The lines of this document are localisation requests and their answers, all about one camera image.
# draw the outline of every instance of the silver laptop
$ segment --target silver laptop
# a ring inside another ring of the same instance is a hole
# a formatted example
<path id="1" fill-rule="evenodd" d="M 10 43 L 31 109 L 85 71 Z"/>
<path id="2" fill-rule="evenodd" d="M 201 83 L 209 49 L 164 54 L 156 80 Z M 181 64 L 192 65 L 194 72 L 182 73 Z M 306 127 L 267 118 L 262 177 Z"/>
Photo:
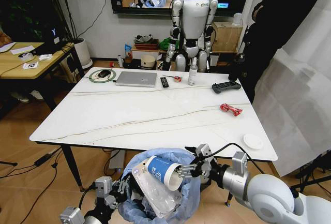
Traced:
<path id="1" fill-rule="evenodd" d="M 155 87 L 157 73 L 122 71 L 116 80 L 117 86 Z"/>

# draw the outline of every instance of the wooden desk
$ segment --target wooden desk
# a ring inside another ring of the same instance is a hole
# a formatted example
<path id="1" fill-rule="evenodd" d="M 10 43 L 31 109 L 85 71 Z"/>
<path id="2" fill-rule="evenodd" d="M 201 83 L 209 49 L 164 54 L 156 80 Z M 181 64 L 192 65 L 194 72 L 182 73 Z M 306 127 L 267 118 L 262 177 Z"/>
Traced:
<path id="1" fill-rule="evenodd" d="M 33 46 L 37 48 L 42 45 L 42 42 L 19 42 L 16 43 L 12 49 L 19 49 L 23 47 Z M 63 51 L 57 51 L 53 54 L 50 60 L 39 61 L 39 56 L 33 59 L 23 61 L 19 58 L 19 54 L 13 55 L 10 50 L 0 53 L 0 82 L 13 83 L 19 81 L 20 83 L 33 84 L 37 90 L 40 91 L 45 102 L 51 110 L 55 109 L 56 104 L 54 99 L 47 93 L 47 87 L 42 84 L 41 79 L 47 75 L 55 66 L 57 66 L 68 54 L 71 54 L 76 67 L 81 77 L 84 76 L 82 65 L 77 56 L 73 43 L 67 43 L 63 47 Z M 38 67 L 35 69 L 23 69 L 24 63 L 33 63 L 39 61 Z"/>

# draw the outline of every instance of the power strip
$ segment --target power strip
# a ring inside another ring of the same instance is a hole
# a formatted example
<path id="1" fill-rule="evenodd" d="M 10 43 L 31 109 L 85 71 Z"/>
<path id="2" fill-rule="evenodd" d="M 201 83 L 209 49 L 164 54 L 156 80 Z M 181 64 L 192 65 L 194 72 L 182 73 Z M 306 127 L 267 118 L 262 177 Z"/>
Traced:
<path id="1" fill-rule="evenodd" d="M 110 156 L 114 156 L 118 150 L 113 150 Z M 125 150 L 120 150 L 119 153 L 113 157 L 109 162 L 109 169 L 123 169 L 124 168 L 124 159 L 125 159 Z"/>

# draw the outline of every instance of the red candy wrapper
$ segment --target red candy wrapper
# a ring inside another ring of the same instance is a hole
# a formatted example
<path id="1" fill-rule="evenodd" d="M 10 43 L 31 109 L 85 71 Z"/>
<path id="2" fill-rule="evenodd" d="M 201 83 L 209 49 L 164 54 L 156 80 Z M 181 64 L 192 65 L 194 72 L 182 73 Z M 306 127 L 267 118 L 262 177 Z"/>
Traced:
<path id="1" fill-rule="evenodd" d="M 233 106 L 230 106 L 226 103 L 221 105 L 221 110 L 223 110 L 224 112 L 228 112 L 229 110 L 231 110 L 234 116 L 240 115 L 241 112 L 243 111 L 242 109 L 234 108 Z"/>

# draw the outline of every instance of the white flower pot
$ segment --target white flower pot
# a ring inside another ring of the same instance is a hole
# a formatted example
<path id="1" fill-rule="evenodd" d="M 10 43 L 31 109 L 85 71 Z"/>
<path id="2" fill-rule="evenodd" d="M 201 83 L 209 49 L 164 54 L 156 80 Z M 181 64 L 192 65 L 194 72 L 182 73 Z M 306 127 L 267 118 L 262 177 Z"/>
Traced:
<path id="1" fill-rule="evenodd" d="M 86 69 L 92 65 L 91 57 L 87 49 L 87 45 L 84 38 L 78 38 L 79 43 L 74 44 L 78 58 L 82 64 L 83 69 Z"/>

